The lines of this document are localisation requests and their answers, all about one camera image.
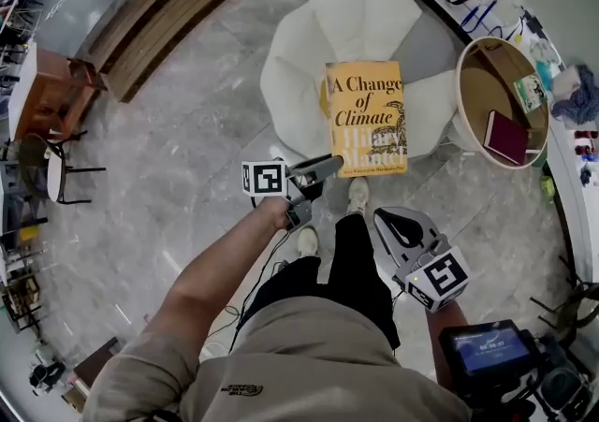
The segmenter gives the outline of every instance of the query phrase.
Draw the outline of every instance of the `black shorts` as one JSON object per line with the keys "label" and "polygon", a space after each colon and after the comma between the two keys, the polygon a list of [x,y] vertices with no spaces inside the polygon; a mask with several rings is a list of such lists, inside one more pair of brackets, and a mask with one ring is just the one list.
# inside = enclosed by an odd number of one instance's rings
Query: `black shorts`
{"label": "black shorts", "polygon": [[391,291],[381,281],[374,250],[361,214],[350,214],[335,226],[335,256],[329,283],[318,284],[319,257],[303,257],[282,268],[257,291],[240,327],[255,313],[284,298],[327,298],[368,317],[385,334],[391,349],[400,346],[393,322]]}

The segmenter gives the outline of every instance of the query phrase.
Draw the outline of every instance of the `beige shirt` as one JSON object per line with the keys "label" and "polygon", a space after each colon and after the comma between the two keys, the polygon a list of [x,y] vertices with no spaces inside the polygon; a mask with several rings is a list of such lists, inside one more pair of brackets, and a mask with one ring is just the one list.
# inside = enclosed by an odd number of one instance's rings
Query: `beige shirt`
{"label": "beige shirt", "polygon": [[179,342],[142,334],[101,372],[84,422],[168,408],[191,421],[466,421],[464,402],[403,369],[362,314],[323,298],[271,304],[233,353],[201,364]]}

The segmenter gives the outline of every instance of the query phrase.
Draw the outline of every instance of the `small round table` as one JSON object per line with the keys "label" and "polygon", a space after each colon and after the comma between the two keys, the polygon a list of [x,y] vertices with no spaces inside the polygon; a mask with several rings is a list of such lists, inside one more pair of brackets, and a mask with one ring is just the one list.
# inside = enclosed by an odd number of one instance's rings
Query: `small round table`
{"label": "small round table", "polygon": [[51,201],[58,202],[58,199],[65,191],[65,173],[66,164],[64,159],[51,152],[48,161],[48,197]]}
{"label": "small round table", "polygon": [[[469,146],[488,160],[508,169],[533,164],[545,150],[549,117],[542,104],[525,112],[519,102],[515,83],[535,74],[532,63],[514,45],[497,37],[481,37],[470,43],[461,54],[456,68],[456,97],[463,129],[459,131]],[[484,147],[489,114],[497,111],[528,131],[526,159],[523,165]]]}

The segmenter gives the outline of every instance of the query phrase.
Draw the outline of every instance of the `hand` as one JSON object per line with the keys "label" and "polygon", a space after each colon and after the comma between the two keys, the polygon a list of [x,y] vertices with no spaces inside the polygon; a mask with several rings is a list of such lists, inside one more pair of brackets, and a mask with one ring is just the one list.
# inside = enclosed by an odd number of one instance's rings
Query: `hand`
{"label": "hand", "polygon": [[280,196],[265,197],[257,207],[258,211],[270,218],[276,229],[285,229],[289,224],[288,209],[289,201]]}

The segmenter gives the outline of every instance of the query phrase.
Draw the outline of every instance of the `yellow book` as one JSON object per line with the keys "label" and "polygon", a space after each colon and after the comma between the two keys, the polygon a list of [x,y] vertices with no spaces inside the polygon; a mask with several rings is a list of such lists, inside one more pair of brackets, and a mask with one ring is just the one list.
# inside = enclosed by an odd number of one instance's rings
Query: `yellow book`
{"label": "yellow book", "polygon": [[403,83],[397,61],[327,64],[330,150],[341,178],[408,169]]}

